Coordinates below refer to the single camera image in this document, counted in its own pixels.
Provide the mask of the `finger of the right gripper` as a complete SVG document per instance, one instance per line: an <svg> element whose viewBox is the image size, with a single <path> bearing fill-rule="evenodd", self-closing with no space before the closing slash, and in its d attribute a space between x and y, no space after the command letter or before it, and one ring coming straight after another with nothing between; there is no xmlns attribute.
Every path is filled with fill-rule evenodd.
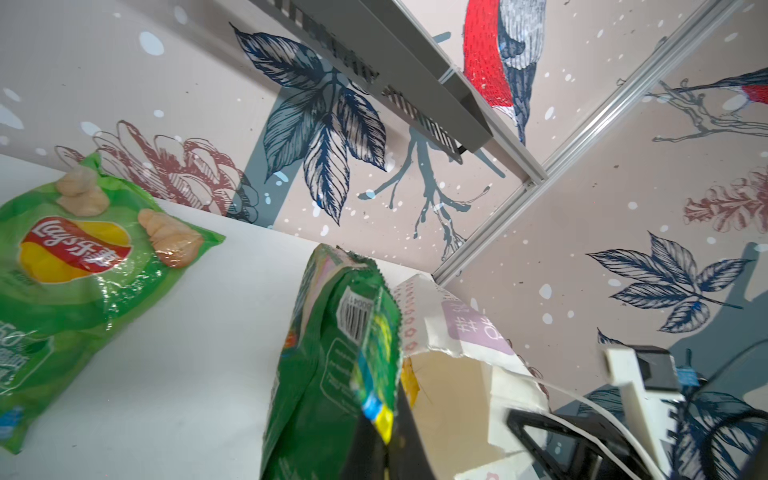
<svg viewBox="0 0 768 480"><path fill-rule="evenodd" d="M598 415L559 416L512 409L506 425L550 479L649 479L635 448Z"/></svg>

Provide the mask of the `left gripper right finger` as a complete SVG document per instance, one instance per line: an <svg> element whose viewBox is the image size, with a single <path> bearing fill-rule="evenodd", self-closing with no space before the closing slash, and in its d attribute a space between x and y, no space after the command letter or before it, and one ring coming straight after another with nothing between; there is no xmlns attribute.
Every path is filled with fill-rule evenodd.
<svg viewBox="0 0 768 480"><path fill-rule="evenodd" d="M398 385L396 406L392 434L392 478L435 480L402 384Z"/></svg>

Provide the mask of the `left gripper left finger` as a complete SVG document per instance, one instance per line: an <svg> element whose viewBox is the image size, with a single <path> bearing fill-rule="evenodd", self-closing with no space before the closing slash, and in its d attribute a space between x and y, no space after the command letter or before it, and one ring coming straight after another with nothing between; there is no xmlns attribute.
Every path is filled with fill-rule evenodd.
<svg viewBox="0 0 768 480"><path fill-rule="evenodd" d="M341 480L384 480L388 478L387 470L387 447L374 425L361 414L339 478Z"/></svg>

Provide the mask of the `green fruit candy packet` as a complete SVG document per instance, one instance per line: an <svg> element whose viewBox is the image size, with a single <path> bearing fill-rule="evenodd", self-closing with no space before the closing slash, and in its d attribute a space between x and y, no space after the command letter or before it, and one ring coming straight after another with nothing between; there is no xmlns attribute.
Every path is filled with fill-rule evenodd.
<svg viewBox="0 0 768 480"><path fill-rule="evenodd" d="M261 478L341 478L359 428L389 446L401 322L374 260L327 244L315 248L272 387Z"/></svg>

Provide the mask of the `white printed paper bag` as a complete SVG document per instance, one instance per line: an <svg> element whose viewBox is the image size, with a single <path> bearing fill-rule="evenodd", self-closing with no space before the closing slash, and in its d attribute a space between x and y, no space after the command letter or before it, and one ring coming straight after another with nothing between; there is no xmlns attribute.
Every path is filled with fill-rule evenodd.
<svg viewBox="0 0 768 480"><path fill-rule="evenodd" d="M401 340L420 386L411 408L430 466L439 479L550 479L509 431L512 409L553 413L552 385L517 355L492 321L417 274L395 288ZM626 426L596 398L579 397L579 417L608 420L635 448L649 479L665 479Z"/></svg>

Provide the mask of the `green Lays chips packet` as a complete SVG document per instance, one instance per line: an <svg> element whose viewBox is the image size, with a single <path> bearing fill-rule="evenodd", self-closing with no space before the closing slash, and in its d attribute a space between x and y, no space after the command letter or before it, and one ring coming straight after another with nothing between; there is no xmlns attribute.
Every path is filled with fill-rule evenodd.
<svg viewBox="0 0 768 480"><path fill-rule="evenodd" d="M167 214L98 154L1 207L1 445L180 280L221 234Z"/></svg>

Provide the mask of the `yellow snack packet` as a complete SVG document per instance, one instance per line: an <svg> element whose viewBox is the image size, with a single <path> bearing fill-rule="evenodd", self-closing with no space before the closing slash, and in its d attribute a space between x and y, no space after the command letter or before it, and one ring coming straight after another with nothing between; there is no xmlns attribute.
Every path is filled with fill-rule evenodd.
<svg viewBox="0 0 768 480"><path fill-rule="evenodd" d="M403 360L400 380L401 380L401 384L403 386L409 407L413 408L415 406L418 394L420 392L420 386L413 369L411 358L405 358Z"/></svg>

